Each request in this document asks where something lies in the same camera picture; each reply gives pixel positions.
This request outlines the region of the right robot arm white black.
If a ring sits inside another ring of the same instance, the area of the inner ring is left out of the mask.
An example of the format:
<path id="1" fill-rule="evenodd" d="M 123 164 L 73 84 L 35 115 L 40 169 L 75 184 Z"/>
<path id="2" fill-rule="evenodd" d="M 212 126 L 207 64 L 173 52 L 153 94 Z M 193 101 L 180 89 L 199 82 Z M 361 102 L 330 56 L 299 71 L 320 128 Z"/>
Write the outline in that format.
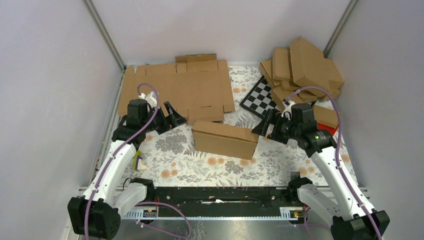
<path id="1" fill-rule="evenodd" d="M 269 125 L 272 132 L 267 135 Z M 319 129 L 314 110 L 307 103 L 291 103 L 284 111 L 268 109 L 252 130 L 275 142 L 295 140 L 324 176 L 335 201 L 320 192 L 306 177 L 287 186 L 287 201 L 293 206 L 306 204 L 330 228 L 335 240 L 380 240 L 390 223 L 384 210 L 376 210 L 355 181 L 345 171 L 339 144 L 326 129 Z"/>

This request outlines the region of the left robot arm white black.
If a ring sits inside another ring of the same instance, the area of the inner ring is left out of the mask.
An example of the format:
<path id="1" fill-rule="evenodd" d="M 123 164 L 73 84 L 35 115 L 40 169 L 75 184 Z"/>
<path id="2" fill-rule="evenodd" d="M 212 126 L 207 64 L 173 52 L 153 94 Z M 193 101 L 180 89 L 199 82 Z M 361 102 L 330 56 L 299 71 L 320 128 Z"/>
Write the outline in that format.
<path id="1" fill-rule="evenodd" d="M 121 225 L 122 218 L 138 203 L 152 204 L 156 193 L 152 180 L 134 178 L 128 187 L 115 195 L 120 177 L 136 155 L 147 133 L 159 135 L 187 123 L 171 106 L 164 103 L 168 115 L 160 106 L 145 99 L 133 99 L 127 105 L 127 114 L 114 130 L 109 152 L 99 173 L 82 196 L 72 197 L 67 210 L 73 232 L 89 239 L 111 240 Z"/>

